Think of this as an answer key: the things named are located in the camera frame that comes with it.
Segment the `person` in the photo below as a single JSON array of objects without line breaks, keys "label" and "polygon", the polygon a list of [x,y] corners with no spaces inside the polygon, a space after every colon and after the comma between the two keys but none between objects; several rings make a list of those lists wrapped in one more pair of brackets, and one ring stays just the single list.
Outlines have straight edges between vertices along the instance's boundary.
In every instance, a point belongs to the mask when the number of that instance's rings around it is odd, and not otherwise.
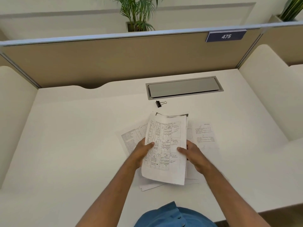
[{"label": "person", "polygon": [[[116,227],[118,225],[135,171],[141,167],[143,158],[147,155],[148,150],[154,146],[153,142],[148,145],[144,144],[145,138],[138,143],[76,227]],[[187,149],[178,147],[177,150],[194,164],[199,173],[204,175],[230,227],[270,227],[241,198],[221,172],[202,154],[194,143],[187,141]],[[215,227],[216,225],[202,214],[190,209],[177,207],[174,202],[171,202],[157,210],[151,210],[143,214],[135,224],[135,227],[141,226]]]}]

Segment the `palm plant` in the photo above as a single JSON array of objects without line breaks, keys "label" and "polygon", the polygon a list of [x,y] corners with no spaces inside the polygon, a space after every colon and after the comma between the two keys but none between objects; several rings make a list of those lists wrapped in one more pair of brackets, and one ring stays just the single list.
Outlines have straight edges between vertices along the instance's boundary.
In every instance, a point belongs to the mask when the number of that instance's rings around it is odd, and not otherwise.
[{"label": "palm plant", "polygon": [[121,15],[129,19],[130,31],[155,30],[148,23],[155,12],[153,0],[115,0],[121,3]]},{"label": "palm plant", "polygon": [[283,12],[279,15],[282,21],[292,21],[303,9],[303,0],[288,0]]}]

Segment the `blue number plate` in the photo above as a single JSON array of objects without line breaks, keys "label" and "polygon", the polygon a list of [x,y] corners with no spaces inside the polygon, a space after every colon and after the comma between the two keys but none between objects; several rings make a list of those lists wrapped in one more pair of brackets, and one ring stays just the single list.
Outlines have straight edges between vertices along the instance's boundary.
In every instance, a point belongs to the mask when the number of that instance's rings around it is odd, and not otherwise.
[{"label": "blue number plate", "polygon": [[245,33],[246,33],[246,30],[210,32],[208,34],[206,42],[241,40],[244,37]]}]

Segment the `binder clip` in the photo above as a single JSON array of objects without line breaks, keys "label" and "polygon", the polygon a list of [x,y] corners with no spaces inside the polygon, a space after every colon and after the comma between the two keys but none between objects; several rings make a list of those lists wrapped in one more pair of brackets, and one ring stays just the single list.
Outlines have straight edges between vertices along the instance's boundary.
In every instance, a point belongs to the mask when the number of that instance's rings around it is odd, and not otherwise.
[{"label": "binder clip", "polygon": [[160,101],[156,101],[156,105],[157,105],[157,107],[162,107],[162,105],[163,104],[166,104],[167,102],[166,101],[164,101],[164,102],[160,102]]}]

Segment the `blue shirt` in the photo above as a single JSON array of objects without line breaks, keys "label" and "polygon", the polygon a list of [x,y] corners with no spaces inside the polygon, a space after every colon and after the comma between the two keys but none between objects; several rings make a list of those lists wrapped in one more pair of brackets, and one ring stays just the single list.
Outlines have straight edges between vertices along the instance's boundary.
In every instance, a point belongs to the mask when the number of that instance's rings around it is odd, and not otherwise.
[{"label": "blue shirt", "polygon": [[217,225],[204,215],[177,207],[175,202],[171,202],[143,214],[134,227],[217,227]]}]

